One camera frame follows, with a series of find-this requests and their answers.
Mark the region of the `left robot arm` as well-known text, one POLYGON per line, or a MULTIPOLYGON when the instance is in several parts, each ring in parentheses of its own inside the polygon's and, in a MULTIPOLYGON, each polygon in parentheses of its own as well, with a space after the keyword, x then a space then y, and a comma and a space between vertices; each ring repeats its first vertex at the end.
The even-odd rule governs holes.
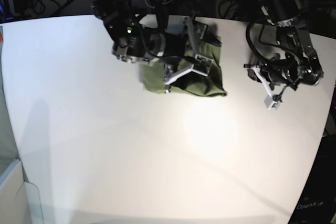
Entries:
POLYGON ((297 90, 298 85, 315 86, 323 78, 323 70, 317 51, 314 49, 307 25, 307 0, 256 0, 263 17, 257 17, 246 27, 246 40, 255 62, 245 64, 249 77, 258 82, 263 80, 273 88, 283 84, 285 88, 297 90), (265 42, 264 46, 282 50, 285 57, 267 58, 255 46, 251 30, 260 23, 272 25, 276 32, 276 44, 265 42))

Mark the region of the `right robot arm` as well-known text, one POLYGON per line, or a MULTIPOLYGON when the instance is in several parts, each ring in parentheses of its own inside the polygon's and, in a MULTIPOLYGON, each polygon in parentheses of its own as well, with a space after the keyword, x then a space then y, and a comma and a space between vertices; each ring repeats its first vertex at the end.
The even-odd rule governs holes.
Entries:
POLYGON ((140 23, 147 15, 145 10, 135 10, 131 0, 91 0, 91 10, 103 22, 113 41, 112 53, 120 61, 163 66, 165 92, 178 79, 194 73, 208 77, 213 58, 200 52, 207 25, 194 16, 183 19, 183 29, 178 34, 167 32, 169 16, 159 0, 151 0, 157 10, 156 28, 140 23))

